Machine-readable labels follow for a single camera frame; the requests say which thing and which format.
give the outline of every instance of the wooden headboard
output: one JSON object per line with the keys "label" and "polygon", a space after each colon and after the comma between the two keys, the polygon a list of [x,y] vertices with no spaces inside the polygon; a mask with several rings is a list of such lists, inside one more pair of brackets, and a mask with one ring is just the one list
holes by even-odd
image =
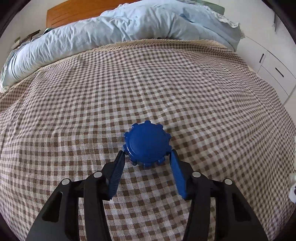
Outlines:
{"label": "wooden headboard", "polygon": [[46,27],[56,28],[82,19],[99,16],[106,10],[117,8],[119,4],[138,0],[68,0],[47,11]]}

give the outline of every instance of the bed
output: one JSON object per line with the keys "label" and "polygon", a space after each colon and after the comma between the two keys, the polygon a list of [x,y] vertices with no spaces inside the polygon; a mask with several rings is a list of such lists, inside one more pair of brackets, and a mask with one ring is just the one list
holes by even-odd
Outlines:
{"label": "bed", "polygon": [[[234,180],[269,240],[293,229],[288,176],[296,127],[275,90],[234,52],[243,37],[239,24],[187,2],[124,4],[98,21],[125,2],[70,0],[48,11],[53,30],[10,55],[1,79],[0,220],[13,235],[4,235],[25,240],[58,183],[85,179],[113,161],[123,134],[145,120],[164,126],[194,170]],[[203,22],[192,9],[206,16]],[[136,33],[138,22],[132,29],[123,24],[131,26],[134,16],[149,16]],[[128,34],[115,32],[118,23]],[[180,37],[192,23],[199,38]],[[85,29],[98,26],[104,34],[96,39],[88,30],[92,44],[85,48]],[[71,44],[59,42],[65,32]],[[113,240],[182,240],[190,202],[178,195],[168,162],[144,169],[127,157],[117,195],[104,205]],[[214,240],[214,201],[210,224]]]}

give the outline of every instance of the brown and white gingham fabric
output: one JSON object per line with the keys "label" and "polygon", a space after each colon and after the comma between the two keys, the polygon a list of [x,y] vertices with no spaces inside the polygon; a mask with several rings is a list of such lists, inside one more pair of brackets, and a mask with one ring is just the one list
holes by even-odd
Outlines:
{"label": "brown and white gingham fabric", "polygon": [[[296,135],[275,90],[212,42],[142,40],[48,65],[0,96],[0,212],[20,240],[63,178],[101,170],[124,132],[145,120],[164,125],[194,170],[233,179],[275,238],[295,208],[288,176]],[[181,240],[189,207],[168,162],[143,169],[128,158],[117,195],[105,202],[120,241]],[[86,240],[82,202],[79,212]],[[214,222],[212,214],[209,240]]]}

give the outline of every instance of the light blue bedding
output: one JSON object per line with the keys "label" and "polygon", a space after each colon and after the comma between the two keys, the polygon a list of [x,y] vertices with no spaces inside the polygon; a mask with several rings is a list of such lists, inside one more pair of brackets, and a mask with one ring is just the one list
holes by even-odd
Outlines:
{"label": "light blue bedding", "polygon": [[143,0],[120,5],[99,17],[51,30],[20,47],[0,75],[0,91],[40,67],[99,46],[137,39],[215,40],[236,50],[242,32],[201,6],[176,0]]}

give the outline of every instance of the blue gear-shaped object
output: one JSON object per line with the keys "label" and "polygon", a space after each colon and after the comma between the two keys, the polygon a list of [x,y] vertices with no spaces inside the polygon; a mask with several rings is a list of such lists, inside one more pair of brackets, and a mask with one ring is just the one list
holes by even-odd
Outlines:
{"label": "blue gear-shaped object", "polygon": [[170,134],[163,130],[161,124],[152,124],[146,120],[142,124],[135,123],[132,129],[124,134],[123,151],[130,156],[132,164],[150,167],[153,163],[161,164],[169,155]]}

